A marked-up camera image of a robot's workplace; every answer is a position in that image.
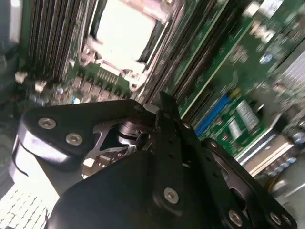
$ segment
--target blue slot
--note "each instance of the blue slot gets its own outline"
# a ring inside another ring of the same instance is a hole
[[[214,119],[229,102],[231,102],[231,99],[227,94],[225,94],[196,129],[196,135],[198,137],[207,129],[207,127],[214,121]]]

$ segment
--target silver screw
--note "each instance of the silver screw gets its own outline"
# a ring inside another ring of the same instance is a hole
[[[274,214],[273,212],[270,213],[270,217],[271,219],[277,224],[277,225],[281,225],[281,220],[280,218]]]
[[[187,128],[187,129],[191,129],[191,126],[188,123],[183,123],[183,125]]]
[[[290,222],[289,218],[286,215],[282,215],[282,217],[283,217],[283,219],[285,220],[286,223],[291,225],[291,222]]]
[[[178,193],[171,187],[167,187],[164,189],[164,197],[171,204],[176,204],[179,201]]]
[[[211,146],[213,146],[214,148],[217,148],[217,145],[215,142],[211,142]]]
[[[230,220],[238,227],[241,227],[243,224],[242,218],[234,210],[229,210]]]
[[[142,108],[140,105],[136,105],[136,106],[134,106],[134,108],[135,108],[137,111],[140,111],[140,112],[143,111],[143,108]]]
[[[51,118],[41,118],[38,120],[38,125],[47,130],[51,130],[56,127],[56,122]]]
[[[71,133],[66,136],[66,142],[73,146],[79,146],[82,143],[82,137],[78,134]]]

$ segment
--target yellow component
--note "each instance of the yellow component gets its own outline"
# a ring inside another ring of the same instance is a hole
[[[230,94],[230,99],[233,99],[234,97],[236,97],[240,92],[240,88],[236,88],[231,94]]]

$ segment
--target capacitor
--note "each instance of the capacitor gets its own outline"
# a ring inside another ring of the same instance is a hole
[[[63,94],[63,88],[62,87],[57,88],[56,92],[57,92],[57,94],[62,95]]]
[[[279,158],[277,162],[281,165],[283,168],[287,168],[289,166],[289,162],[286,161],[283,157]]]
[[[283,159],[285,159],[289,164],[292,164],[296,161],[294,156],[289,156],[288,154],[283,155]]]
[[[82,93],[77,92],[72,99],[73,104],[81,104],[83,102],[84,96]]]
[[[36,97],[36,95],[31,94],[31,95],[29,95],[29,99],[30,99],[31,101],[33,101],[33,102],[36,102],[37,97]]]
[[[279,174],[280,172],[283,171],[283,167],[278,163],[278,162],[275,162],[274,163],[274,171]]]
[[[238,139],[243,134],[235,119],[233,119],[228,126],[234,140]]]
[[[293,139],[297,145],[305,143],[305,133],[299,127],[294,127],[288,130],[288,135]]]
[[[245,100],[240,102],[240,104],[236,107],[236,110],[248,131],[251,131],[259,123],[258,118]]]
[[[46,104],[46,101],[44,99],[37,99],[36,100],[36,103],[39,105],[39,106],[44,106]]]
[[[268,167],[265,169],[264,173],[266,173],[266,174],[267,174],[268,176],[270,176],[270,177],[275,177],[276,174],[277,174],[271,166],[268,166]]]

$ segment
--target label sticker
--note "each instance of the label sticker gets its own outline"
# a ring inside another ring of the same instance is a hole
[[[259,123],[258,118],[255,116],[254,112],[245,100],[240,102],[240,104],[236,107],[236,110],[242,118],[248,131],[251,131]]]
[[[271,18],[274,13],[280,8],[284,0],[265,0],[259,9],[261,13]]]

